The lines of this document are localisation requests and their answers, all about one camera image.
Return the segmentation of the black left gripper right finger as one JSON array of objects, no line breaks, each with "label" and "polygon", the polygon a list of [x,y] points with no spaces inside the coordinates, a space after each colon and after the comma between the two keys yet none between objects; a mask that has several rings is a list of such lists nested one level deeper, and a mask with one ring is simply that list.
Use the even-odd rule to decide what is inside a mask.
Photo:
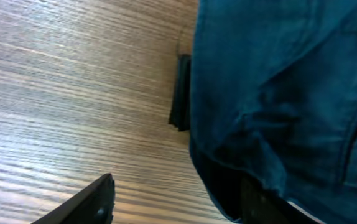
[{"label": "black left gripper right finger", "polygon": [[318,224],[250,176],[241,179],[241,214],[245,224]]}]

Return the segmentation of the dark blue shorts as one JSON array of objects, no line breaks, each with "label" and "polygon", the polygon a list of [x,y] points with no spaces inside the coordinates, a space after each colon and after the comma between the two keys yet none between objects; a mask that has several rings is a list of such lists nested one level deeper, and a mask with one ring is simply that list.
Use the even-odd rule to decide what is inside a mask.
[{"label": "dark blue shorts", "polygon": [[357,223],[357,1],[201,1],[190,155],[234,223],[244,176],[313,220]]}]

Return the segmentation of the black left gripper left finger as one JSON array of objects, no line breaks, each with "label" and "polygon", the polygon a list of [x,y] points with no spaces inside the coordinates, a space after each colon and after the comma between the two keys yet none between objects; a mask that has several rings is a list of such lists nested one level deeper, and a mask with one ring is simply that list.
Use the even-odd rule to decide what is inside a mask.
[{"label": "black left gripper left finger", "polygon": [[111,224],[114,200],[113,176],[104,174],[33,224]]}]

